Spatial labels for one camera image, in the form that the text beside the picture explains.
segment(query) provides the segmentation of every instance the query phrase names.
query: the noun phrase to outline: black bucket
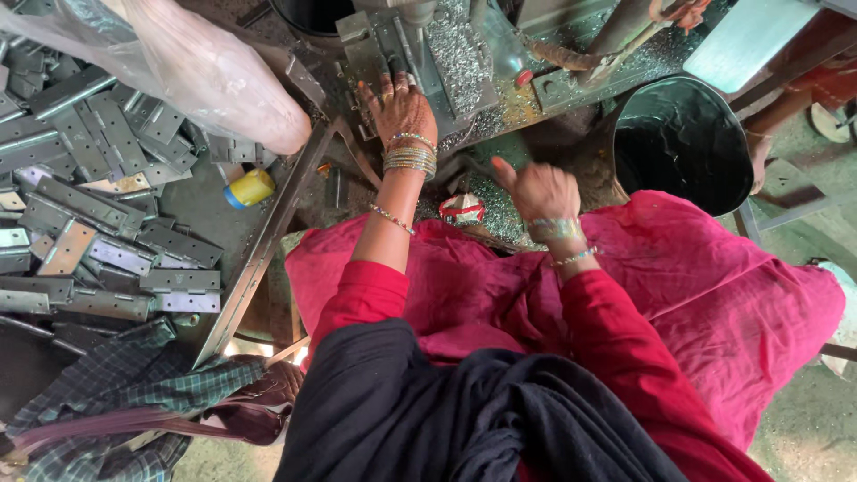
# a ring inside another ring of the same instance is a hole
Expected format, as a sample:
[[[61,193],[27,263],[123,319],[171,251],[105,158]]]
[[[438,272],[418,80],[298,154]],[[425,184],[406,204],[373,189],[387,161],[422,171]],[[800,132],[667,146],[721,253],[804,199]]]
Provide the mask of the black bucket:
[[[336,21],[354,14],[351,0],[271,0],[283,20],[303,33],[338,37]]]
[[[712,216],[734,211],[750,195],[744,130],[720,94],[696,79],[669,77],[630,94],[579,152],[593,150],[614,164],[627,194],[665,191]]]

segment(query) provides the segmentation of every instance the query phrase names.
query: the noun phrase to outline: hand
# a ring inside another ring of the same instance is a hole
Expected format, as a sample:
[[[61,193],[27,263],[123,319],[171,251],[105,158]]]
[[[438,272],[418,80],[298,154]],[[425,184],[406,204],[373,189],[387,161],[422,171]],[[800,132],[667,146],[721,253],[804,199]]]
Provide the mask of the hand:
[[[417,85],[409,85],[405,72],[396,73],[395,86],[389,74],[381,76],[381,101],[366,82],[358,82],[357,88],[375,118],[375,128],[378,129],[384,149],[419,148],[423,145],[423,142],[407,138],[396,140],[393,146],[387,145],[393,136],[402,132],[419,134],[437,146],[437,123],[429,101]]]
[[[499,157],[492,158],[491,165],[525,220],[576,218],[580,213],[578,181],[572,174],[548,164],[532,164],[515,172]]]

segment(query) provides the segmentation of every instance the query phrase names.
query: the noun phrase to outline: small container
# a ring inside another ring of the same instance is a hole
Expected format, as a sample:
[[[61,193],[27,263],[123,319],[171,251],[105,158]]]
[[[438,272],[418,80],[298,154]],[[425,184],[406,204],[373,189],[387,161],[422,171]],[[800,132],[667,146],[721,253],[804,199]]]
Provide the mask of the small container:
[[[533,73],[525,67],[530,58],[530,49],[515,36],[509,19],[498,9],[489,6],[485,9],[483,31],[488,48],[491,49],[494,77],[513,80],[518,87],[530,83]]]
[[[271,176],[262,169],[256,168],[244,174],[243,178],[229,184],[223,189],[226,201],[236,209],[253,206],[257,202],[273,194],[277,185]]]

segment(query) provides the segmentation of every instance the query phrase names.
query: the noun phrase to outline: red bottle cap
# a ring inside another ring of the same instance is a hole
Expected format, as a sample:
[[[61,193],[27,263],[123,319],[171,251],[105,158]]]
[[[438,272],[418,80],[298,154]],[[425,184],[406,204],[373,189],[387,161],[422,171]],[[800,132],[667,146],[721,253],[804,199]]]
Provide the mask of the red bottle cap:
[[[515,83],[518,84],[518,87],[523,87],[526,84],[529,84],[531,80],[533,80],[532,70],[524,69],[521,70],[520,74],[518,74],[518,78],[515,79]]]

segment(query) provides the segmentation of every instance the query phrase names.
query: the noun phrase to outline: red sleeve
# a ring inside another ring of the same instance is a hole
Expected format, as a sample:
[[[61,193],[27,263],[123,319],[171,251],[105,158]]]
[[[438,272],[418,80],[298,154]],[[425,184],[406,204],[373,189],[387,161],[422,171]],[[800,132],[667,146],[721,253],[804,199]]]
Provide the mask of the red sleeve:
[[[321,340],[337,328],[402,316],[407,293],[408,278],[399,271],[377,262],[348,262],[339,289],[321,309],[307,359],[312,359]]]
[[[660,336],[608,274],[583,272],[560,297],[576,361],[625,403],[688,479],[773,480],[718,433]]]

